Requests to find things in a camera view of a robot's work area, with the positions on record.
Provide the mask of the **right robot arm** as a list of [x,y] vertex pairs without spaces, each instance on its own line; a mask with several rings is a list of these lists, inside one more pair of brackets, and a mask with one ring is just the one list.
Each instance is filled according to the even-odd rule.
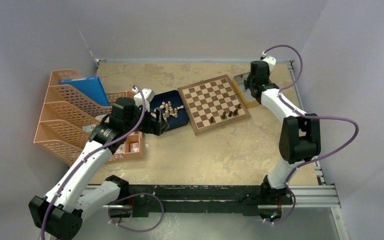
[[278,149],[280,160],[263,181],[260,196],[268,204],[280,198],[293,176],[293,169],[307,163],[321,152],[320,121],[314,113],[307,114],[288,99],[282,100],[280,88],[270,81],[273,67],[266,60],[250,63],[250,72],[244,80],[245,90],[270,110],[281,122]]

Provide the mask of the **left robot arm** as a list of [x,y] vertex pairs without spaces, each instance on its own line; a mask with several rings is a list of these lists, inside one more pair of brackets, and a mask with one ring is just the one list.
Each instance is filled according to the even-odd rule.
[[132,198],[153,197],[152,193],[131,193],[128,181],[109,176],[98,188],[84,194],[95,173],[136,131],[160,136],[169,127],[158,108],[146,109],[146,99],[139,104],[129,97],[120,97],[112,105],[111,113],[90,134],[79,157],[45,196],[34,196],[28,204],[34,224],[40,228],[42,240],[71,240],[83,222],[104,205],[115,202],[122,205]]

